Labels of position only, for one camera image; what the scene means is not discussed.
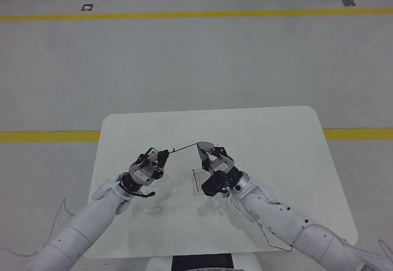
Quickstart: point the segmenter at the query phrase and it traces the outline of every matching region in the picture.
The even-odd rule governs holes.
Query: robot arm
[[[94,202],[80,211],[25,268],[30,271],[67,271],[99,239],[116,215],[124,212],[135,196],[153,196],[140,193],[142,186],[150,185],[163,176],[168,150],[149,149],[133,163],[129,172],[116,180],[106,180],[91,196]]]
[[[393,271],[388,258],[354,248],[294,206],[280,203],[273,191],[239,171],[224,148],[209,142],[198,142],[197,147],[203,169],[211,174],[201,186],[207,196],[232,195],[250,222],[264,226],[328,271]]]

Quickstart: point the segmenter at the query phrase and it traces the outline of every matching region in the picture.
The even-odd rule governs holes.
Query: robotic hand
[[[250,222],[264,226],[326,270],[393,271],[393,263],[388,258],[353,247],[294,206],[280,203],[273,191],[238,170],[225,148],[209,142],[198,142],[196,146],[203,169],[211,174],[201,186],[207,196],[217,193],[224,198],[233,196],[239,211]]]
[[[99,239],[116,215],[124,212],[135,196],[153,196],[140,192],[163,176],[168,150],[157,152],[150,148],[141,154],[129,171],[117,179],[107,179],[91,196],[94,202],[80,211],[61,233],[35,256],[25,270],[66,271]]]

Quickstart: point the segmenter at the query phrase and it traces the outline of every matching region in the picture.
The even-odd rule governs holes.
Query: black mechanical part
[[[234,268],[231,254],[203,254],[173,256],[171,271],[185,271],[207,268]]]
[[[201,162],[201,164],[202,164],[202,168],[203,168],[205,171],[210,171],[210,158],[209,158],[209,157],[207,157],[205,160],[203,160],[203,161]]]
[[[228,177],[230,178],[230,187],[235,187],[242,176],[243,171],[240,171],[237,167],[232,167],[232,169],[228,172]]]
[[[119,186],[126,192],[137,192],[142,185],[136,183],[128,172],[125,172],[119,176]]]
[[[162,150],[157,153],[157,166],[164,168],[165,164],[167,163],[167,159],[169,157],[168,150]]]
[[[215,196],[217,193],[222,192],[222,188],[226,187],[228,181],[228,175],[219,170],[210,176],[210,178],[201,185],[201,188],[206,196]]]
[[[121,174],[119,176],[119,181],[120,181],[119,186],[121,187],[121,189],[123,189],[130,195],[140,196],[142,198],[148,198],[156,194],[155,192],[150,192],[147,195],[138,193],[142,185],[137,184],[128,172]]]
[[[233,188],[237,185],[243,172],[233,167],[228,173],[216,171],[205,181],[201,188],[206,196],[215,196],[217,193],[225,193],[226,187]]]

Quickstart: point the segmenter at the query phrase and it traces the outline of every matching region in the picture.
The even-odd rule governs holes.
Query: black cable
[[[193,143],[193,144],[191,144],[191,145],[189,145],[189,146],[186,146],[186,147],[183,147],[183,148],[179,148],[178,150],[176,150],[175,148],[173,148],[173,149],[172,149],[172,152],[169,152],[169,153],[178,152],[179,150],[184,150],[185,148],[189,148],[189,147],[192,147],[192,146],[197,145],[197,144],[198,144],[198,143]]]
[[[154,195],[156,194],[156,192],[150,192],[150,193],[148,193],[148,194],[134,193],[134,192],[132,192],[132,191],[126,189],[126,187],[124,187],[124,186],[120,186],[120,187],[121,187],[125,192],[129,193],[130,195],[133,195],[133,196],[140,196],[141,198],[149,198],[149,197],[154,196]]]

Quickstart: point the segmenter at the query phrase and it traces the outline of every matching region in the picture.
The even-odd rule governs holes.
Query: floor marking
[[[62,14],[31,16],[0,16],[0,22],[75,21],[75,20],[149,20],[184,18],[228,18],[228,17],[291,17],[291,16],[357,16],[393,14],[393,7],[343,8],[343,9],[294,9],[294,10],[249,10],[220,12],[157,12],[133,14]]]
[[[326,140],[393,140],[393,128],[323,129]],[[100,131],[0,131],[0,143],[98,142]]]

